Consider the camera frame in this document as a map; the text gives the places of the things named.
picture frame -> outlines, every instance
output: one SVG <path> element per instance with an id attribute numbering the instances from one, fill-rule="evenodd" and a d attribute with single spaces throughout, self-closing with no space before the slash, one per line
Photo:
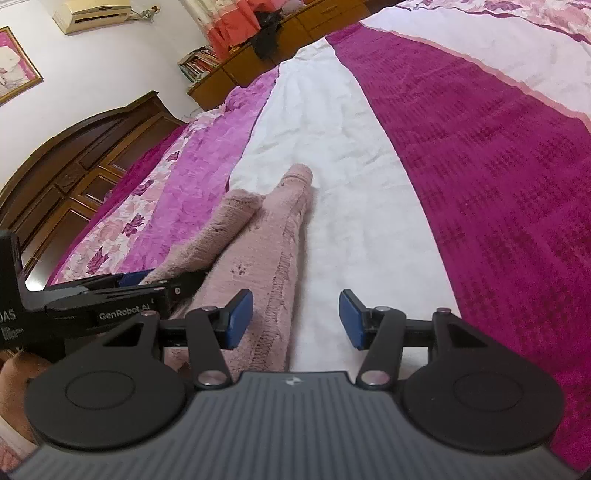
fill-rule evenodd
<path id="1" fill-rule="evenodd" d="M 0 105 L 42 81 L 10 28 L 0 28 Z"/>

drawer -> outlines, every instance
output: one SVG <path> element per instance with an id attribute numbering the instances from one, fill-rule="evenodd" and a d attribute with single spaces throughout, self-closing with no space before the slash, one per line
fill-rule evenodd
<path id="1" fill-rule="evenodd" d="M 328 20 L 338 17 L 354 7 L 362 6 L 359 0 L 324 0 L 313 7 L 307 8 L 297 18 L 309 32 Z"/>
<path id="2" fill-rule="evenodd" d="M 201 80 L 189 95 L 203 110 L 211 110 L 220 106 L 235 86 L 226 72 L 217 69 Z"/>
<path id="3" fill-rule="evenodd" d="M 278 65 L 283 60 L 292 58 L 304 45 L 312 43 L 312 38 L 297 18 L 283 22 L 275 40 L 277 41 L 277 50 L 273 52 L 271 58 Z"/>
<path id="4" fill-rule="evenodd" d="M 349 25 L 363 20 L 369 16 L 369 10 L 364 5 L 358 5 L 351 10 L 340 14 L 338 17 L 331 18 L 328 22 L 324 22 L 319 27 L 310 30 L 310 36 L 313 40 L 318 40 L 325 37 L 329 33 L 336 32 L 341 28 L 348 27 Z"/>
<path id="5" fill-rule="evenodd" d="M 274 67 L 271 60 L 261 60 L 248 46 L 228 60 L 223 69 L 236 84 L 248 87 L 255 78 Z"/>

bed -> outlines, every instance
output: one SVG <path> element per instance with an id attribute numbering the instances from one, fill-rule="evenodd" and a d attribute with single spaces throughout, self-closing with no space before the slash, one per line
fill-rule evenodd
<path id="1" fill-rule="evenodd" d="M 584 469 L 589 12 L 578 0 L 408 0 L 304 47 L 187 126 L 50 281 L 154 268 L 204 225 L 228 179 L 267 193 L 306 164 L 314 199 L 289 369 L 356 374 L 344 288 L 411 318 L 450 307 L 553 375 L 566 412 L 552 448 Z M 408 349 L 404 375 L 426 360 Z"/>

white bedsheet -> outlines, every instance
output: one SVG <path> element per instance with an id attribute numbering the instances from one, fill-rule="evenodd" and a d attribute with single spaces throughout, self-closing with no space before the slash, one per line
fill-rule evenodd
<path id="1" fill-rule="evenodd" d="M 352 289 L 368 306 L 390 305 L 430 319 L 456 302 L 417 196 L 357 81 L 325 40 L 280 66 L 233 188 L 268 192 L 294 163 L 314 173 L 305 228 L 290 369 L 348 370 L 362 360 L 340 323 L 337 302 Z M 426 363 L 407 349 L 404 374 Z"/>
<path id="2" fill-rule="evenodd" d="M 571 110 L 591 112 L 589 46 L 564 34 L 520 18 L 443 8 L 384 9 L 363 23 L 437 42 Z M 348 342 L 337 311 L 344 288 L 367 306 L 387 304 L 410 318 L 429 319 L 438 306 L 458 312 L 400 159 L 357 81 L 324 39 L 280 65 L 230 183 L 265 193 L 294 163 L 312 169 L 315 197 L 302 242 L 292 371 L 357 373 L 363 357 Z M 425 362 L 424 349 L 406 349 L 401 376 Z"/>

pink towel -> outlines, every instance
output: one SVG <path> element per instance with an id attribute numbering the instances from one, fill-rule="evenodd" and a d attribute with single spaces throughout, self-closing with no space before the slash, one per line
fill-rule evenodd
<path id="1" fill-rule="evenodd" d="M 225 305 L 240 289 L 254 294 L 254 315 L 239 347 L 224 351 L 232 375 L 243 370 L 282 371 L 291 333 L 300 228 L 310 204 L 312 172 L 294 165 L 266 196 L 250 223 L 217 259 L 187 311 Z M 166 363 L 179 369 L 186 349 Z"/>
<path id="2" fill-rule="evenodd" d="M 263 197 L 246 190 L 231 190 L 224 195 L 199 233 L 183 245 L 174 245 L 164 261 L 141 284 L 174 278 L 181 273 L 205 270 L 234 239 L 255 212 Z"/>

